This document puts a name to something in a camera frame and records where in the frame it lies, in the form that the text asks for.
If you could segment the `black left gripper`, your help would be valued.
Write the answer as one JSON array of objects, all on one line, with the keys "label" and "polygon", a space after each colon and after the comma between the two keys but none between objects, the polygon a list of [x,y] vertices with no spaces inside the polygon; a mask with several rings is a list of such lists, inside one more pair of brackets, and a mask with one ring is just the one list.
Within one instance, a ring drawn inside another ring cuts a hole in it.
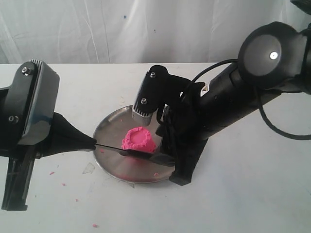
[{"label": "black left gripper", "polygon": [[6,211],[26,211],[36,156],[33,145],[48,136],[51,124],[52,154],[93,151],[97,140],[76,129],[61,114],[53,113],[57,88],[35,91],[29,110],[20,116],[4,112],[8,90],[0,90],[0,155],[9,158],[1,208]]}]

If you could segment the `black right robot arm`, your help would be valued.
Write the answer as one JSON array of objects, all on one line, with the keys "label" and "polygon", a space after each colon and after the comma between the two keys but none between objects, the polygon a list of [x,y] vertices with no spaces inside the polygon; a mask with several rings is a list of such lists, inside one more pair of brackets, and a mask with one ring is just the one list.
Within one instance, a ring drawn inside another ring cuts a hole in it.
[{"label": "black right robot arm", "polygon": [[311,92],[311,30],[300,32],[273,22],[254,30],[243,42],[238,58],[213,78],[205,94],[193,81],[176,107],[165,113],[161,149],[174,159],[169,180],[184,186],[208,139],[248,114],[259,111],[274,132],[294,140],[309,135],[286,133],[274,126],[263,106],[283,93]]}]

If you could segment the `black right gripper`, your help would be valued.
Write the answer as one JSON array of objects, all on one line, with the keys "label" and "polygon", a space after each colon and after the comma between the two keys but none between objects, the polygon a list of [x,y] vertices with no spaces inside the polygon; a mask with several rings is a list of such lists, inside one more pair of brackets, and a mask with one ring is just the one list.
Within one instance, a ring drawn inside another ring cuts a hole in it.
[{"label": "black right gripper", "polygon": [[199,99],[204,82],[191,83],[180,93],[176,108],[161,106],[156,113],[161,137],[157,152],[162,165],[174,165],[169,180],[179,186],[191,183],[193,172],[206,146],[204,123],[199,110]]}]

